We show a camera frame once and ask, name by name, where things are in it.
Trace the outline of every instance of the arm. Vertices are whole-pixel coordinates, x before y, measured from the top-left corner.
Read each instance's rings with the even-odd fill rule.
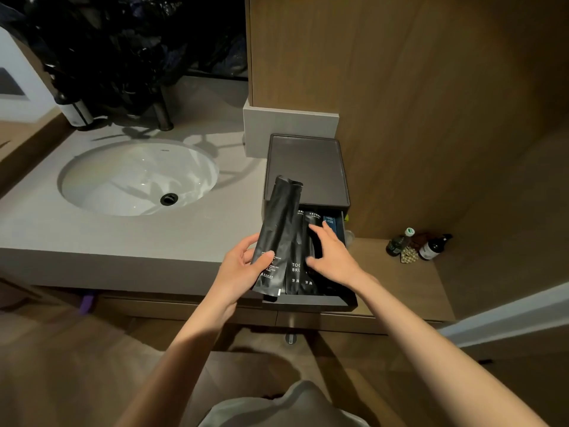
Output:
[[[546,426],[500,381],[364,272],[325,222],[323,228],[310,228],[322,242],[323,258],[307,258],[307,264],[359,294],[457,426]]]
[[[225,255],[208,294],[174,338],[116,427],[180,424],[221,328],[235,312],[237,300],[273,260],[274,253],[268,251],[254,264],[250,263],[253,249],[247,248],[258,238],[259,234],[244,238]]]

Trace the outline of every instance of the hand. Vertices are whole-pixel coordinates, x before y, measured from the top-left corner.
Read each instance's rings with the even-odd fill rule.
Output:
[[[309,227],[320,238],[323,255],[320,259],[309,256],[306,258],[306,265],[324,277],[353,290],[355,289],[354,284],[357,285],[357,281],[361,281],[363,276],[376,280],[359,267],[344,243],[338,239],[336,233],[326,222],[322,223],[322,227],[316,225],[309,225]]]
[[[259,274],[273,262],[275,253],[267,251],[251,264],[255,249],[248,247],[258,239],[258,233],[245,237],[227,252],[217,277],[203,300],[204,304],[218,309],[223,323],[235,312],[237,300],[251,289]]]

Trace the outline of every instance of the black packet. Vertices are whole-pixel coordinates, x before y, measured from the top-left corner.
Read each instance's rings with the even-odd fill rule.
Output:
[[[252,261],[271,250],[275,252],[275,257],[251,290],[272,297],[278,297],[284,291],[286,268],[295,236],[294,219],[301,201],[301,192],[302,183],[281,175],[275,179]]]
[[[322,295],[319,280],[323,277],[306,265],[306,257],[322,257],[322,244],[309,224],[322,226],[323,218],[312,211],[298,210],[295,217],[296,236],[291,244],[287,265],[285,292],[289,295]]]

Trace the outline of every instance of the forearm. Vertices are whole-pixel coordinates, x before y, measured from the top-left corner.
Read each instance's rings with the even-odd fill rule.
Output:
[[[546,426],[524,402],[385,288],[360,276],[357,290],[459,427]]]
[[[222,325],[217,312],[207,304],[200,304],[134,397],[117,427],[178,426]]]

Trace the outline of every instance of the right hand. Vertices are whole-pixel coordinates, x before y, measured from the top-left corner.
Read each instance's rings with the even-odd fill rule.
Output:
[[[324,277],[352,290],[355,290],[354,283],[357,285],[357,281],[366,280],[363,279],[364,276],[371,277],[359,267],[344,243],[338,239],[336,233],[326,222],[322,223],[322,227],[316,225],[309,225],[309,227],[320,238],[322,258],[315,259],[309,256],[306,258],[306,265]]]

